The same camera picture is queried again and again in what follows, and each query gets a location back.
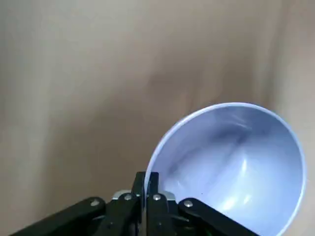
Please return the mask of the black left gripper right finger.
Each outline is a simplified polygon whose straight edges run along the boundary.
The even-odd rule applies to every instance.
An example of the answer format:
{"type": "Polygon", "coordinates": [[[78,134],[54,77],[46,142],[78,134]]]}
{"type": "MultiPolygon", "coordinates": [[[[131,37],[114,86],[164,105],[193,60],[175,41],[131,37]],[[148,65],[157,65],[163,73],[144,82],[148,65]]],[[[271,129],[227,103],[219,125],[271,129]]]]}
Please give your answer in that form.
{"type": "Polygon", "coordinates": [[[158,192],[159,174],[150,174],[147,186],[148,236],[255,236],[240,223],[196,198],[177,203],[158,192]]]}

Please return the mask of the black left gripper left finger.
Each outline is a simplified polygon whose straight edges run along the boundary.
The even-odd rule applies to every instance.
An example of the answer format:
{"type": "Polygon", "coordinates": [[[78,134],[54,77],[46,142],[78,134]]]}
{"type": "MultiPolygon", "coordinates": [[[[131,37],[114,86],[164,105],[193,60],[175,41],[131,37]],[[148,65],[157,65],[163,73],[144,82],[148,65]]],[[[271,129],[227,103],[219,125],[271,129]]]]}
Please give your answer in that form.
{"type": "Polygon", "coordinates": [[[131,190],[116,192],[110,202],[88,197],[19,231],[16,236],[135,236],[141,218],[144,172],[131,190]]]}

